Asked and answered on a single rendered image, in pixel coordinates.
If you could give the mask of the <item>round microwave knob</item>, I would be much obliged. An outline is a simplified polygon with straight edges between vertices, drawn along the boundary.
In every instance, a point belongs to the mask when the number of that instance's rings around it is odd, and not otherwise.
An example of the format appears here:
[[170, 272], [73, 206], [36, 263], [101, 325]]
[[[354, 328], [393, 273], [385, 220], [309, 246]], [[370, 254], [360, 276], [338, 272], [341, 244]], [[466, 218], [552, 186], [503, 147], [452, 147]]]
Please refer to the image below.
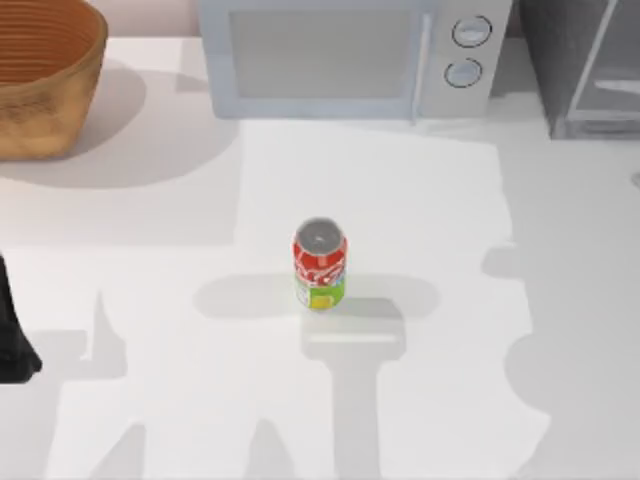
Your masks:
[[446, 83], [456, 89], [465, 89], [475, 85], [481, 80], [482, 75], [482, 65], [472, 58], [450, 63], [444, 71]]
[[486, 17], [476, 15], [458, 20], [452, 29], [452, 39], [461, 48], [476, 48], [490, 38], [492, 30]]

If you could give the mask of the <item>red and green can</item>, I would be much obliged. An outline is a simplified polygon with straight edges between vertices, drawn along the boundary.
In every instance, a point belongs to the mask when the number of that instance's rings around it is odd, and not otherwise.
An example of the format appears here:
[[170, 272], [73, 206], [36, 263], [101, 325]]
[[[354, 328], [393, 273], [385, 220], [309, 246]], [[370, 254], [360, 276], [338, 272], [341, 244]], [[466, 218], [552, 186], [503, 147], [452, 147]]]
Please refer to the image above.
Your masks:
[[311, 310], [335, 307], [345, 295], [347, 237], [324, 217], [306, 220], [292, 243], [296, 295]]

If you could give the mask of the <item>pale microwave oven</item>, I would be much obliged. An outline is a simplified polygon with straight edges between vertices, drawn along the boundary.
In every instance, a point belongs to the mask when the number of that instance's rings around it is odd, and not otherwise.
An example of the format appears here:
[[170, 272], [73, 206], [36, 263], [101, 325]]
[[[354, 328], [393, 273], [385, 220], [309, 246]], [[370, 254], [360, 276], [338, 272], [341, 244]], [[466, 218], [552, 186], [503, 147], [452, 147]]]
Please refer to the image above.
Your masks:
[[484, 113], [513, 0], [198, 0], [221, 118]]

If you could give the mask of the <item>microwave oven door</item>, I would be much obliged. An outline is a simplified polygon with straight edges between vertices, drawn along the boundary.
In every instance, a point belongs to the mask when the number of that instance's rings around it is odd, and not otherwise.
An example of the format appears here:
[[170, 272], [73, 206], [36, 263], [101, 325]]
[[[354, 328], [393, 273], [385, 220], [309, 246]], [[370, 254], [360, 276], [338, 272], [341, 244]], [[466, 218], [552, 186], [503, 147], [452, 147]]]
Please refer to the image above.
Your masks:
[[433, 0], [197, 0], [220, 118], [411, 118]]

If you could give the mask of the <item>brown woven basket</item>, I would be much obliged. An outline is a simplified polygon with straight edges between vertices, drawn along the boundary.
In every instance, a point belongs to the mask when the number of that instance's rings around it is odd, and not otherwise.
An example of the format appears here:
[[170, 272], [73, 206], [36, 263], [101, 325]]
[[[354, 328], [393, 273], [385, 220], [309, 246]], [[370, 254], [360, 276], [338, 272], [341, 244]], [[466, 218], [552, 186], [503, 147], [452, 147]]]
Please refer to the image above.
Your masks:
[[72, 149], [108, 33], [104, 15], [87, 0], [0, 0], [0, 161]]

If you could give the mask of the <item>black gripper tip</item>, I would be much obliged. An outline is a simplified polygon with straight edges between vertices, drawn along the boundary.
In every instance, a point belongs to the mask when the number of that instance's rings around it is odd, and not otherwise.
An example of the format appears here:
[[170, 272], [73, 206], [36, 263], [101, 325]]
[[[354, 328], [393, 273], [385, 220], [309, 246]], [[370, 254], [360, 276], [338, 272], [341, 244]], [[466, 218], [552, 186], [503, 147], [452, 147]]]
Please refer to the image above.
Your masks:
[[0, 384], [24, 384], [43, 362], [16, 314], [4, 257], [0, 254]]

